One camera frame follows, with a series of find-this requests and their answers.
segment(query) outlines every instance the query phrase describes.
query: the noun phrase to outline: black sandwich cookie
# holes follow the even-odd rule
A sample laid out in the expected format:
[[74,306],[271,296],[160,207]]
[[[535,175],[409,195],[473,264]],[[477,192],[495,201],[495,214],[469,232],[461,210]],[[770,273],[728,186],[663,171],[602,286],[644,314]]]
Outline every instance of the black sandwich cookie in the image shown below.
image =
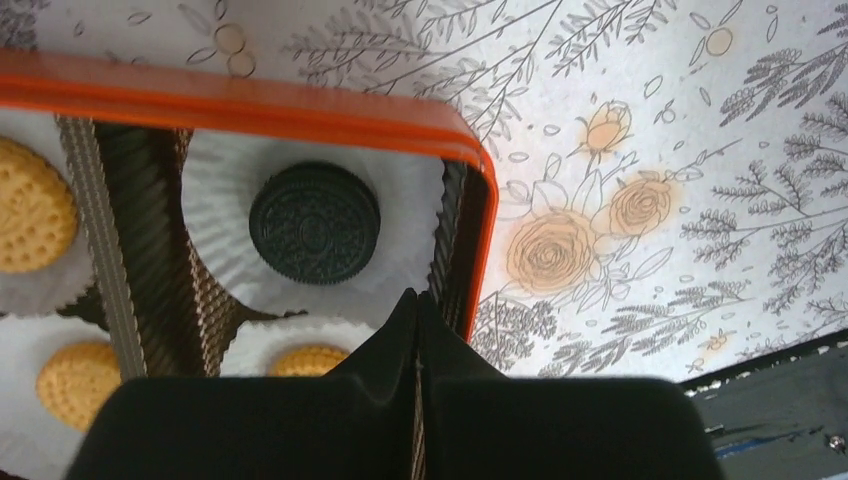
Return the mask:
[[271,177],[250,208],[250,237],[275,271],[312,285],[340,283],[371,260],[377,199],[347,170],[306,162]]

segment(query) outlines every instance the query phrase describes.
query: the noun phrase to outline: cookie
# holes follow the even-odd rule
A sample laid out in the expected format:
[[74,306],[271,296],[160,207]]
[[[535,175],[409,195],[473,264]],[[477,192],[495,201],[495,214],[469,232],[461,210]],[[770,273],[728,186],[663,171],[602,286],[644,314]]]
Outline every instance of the cookie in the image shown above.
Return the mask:
[[52,264],[76,233],[74,198],[59,172],[32,150],[0,137],[0,272]]
[[348,352],[333,347],[302,347],[280,357],[268,370],[272,377],[320,377],[336,368]]
[[48,412],[85,432],[120,384],[121,371],[112,347],[84,342],[56,352],[38,374],[35,390]]
[[352,173],[306,162],[266,182],[250,208],[249,228],[259,256],[278,273],[329,285],[352,278],[371,260],[380,210]]

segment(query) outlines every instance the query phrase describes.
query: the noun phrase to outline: paper cupcake liner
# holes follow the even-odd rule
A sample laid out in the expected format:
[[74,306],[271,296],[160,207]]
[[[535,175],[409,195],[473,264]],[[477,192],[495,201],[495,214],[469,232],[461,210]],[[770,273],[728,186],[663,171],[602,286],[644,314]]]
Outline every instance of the paper cupcake liner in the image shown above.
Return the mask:
[[[65,151],[52,114],[0,110],[0,136],[32,149],[69,182]],[[94,267],[82,226],[55,263],[29,273],[0,273],[0,312],[41,315],[73,303],[94,283]]]
[[[312,286],[285,278],[262,259],[250,237],[250,208],[265,182],[308,160],[353,173],[380,206],[371,261],[340,284]],[[298,310],[339,315],[351,300],[375,302],[366,313],[384,321],[404,289],[427,288],[443,172],[440,160],[419,155],[195,131],[183,168],[183,216],[206,268],[245,306],[274,315]]]
[[58,315],[9,315],[0,320],[0,470],[31,480],[63,478],[84,434],[53,417],[42,406],[35,385],[56,351],[85,341],[108,342],[109,335],[80,319]]
[[221,362],[222,377],[263,377],[279,357],[301,347],[324,345],[353,352],[376,330],[341,317],[304,315],[245,322]]

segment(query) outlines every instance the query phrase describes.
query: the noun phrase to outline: rose drawing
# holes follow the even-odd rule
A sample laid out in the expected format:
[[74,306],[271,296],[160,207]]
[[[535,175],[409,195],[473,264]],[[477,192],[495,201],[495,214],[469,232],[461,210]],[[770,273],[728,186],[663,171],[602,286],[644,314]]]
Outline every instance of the rose drawing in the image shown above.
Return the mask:
[[595,262],[590,220],[573,211],[540,216],[521,227],[507,252],[507,273],[535,294],[555,293],[585,280]]
[[601,234],[642,235],[655,230],[671,212],[671,186],[657,172],[639,172],[639,180],[615,192],[592,219]]
[[583,123],[585,131],[580,146],[571,154],[588,150],[591,154],[589,165],[586,168],[586,176],[592,169],[592,164],[597,160],[600,162],[604,154],[612,153],[613,149],[627,138],[630,133],[630,106],[624,102],[612,100],[604,102],[590,121],[578,117]]

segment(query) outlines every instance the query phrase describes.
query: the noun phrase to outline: round biscuit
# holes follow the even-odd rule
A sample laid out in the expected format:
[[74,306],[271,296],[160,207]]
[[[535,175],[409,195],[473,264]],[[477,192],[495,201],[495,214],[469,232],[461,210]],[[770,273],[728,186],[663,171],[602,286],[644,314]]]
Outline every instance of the round biscuit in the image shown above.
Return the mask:
[[281,356],[268,370],[272,377],[320,377],[347,358],[348,352],[322,345],[302,347]]
[[48,412],[69,427],[86,432],[120,384],[121,371],[112,347],[83,342],[56,352],[38,374],[35,389]]
[[74,198],[59,172],[32,150],[0,137],[0,272],[52,264],[76,233]]

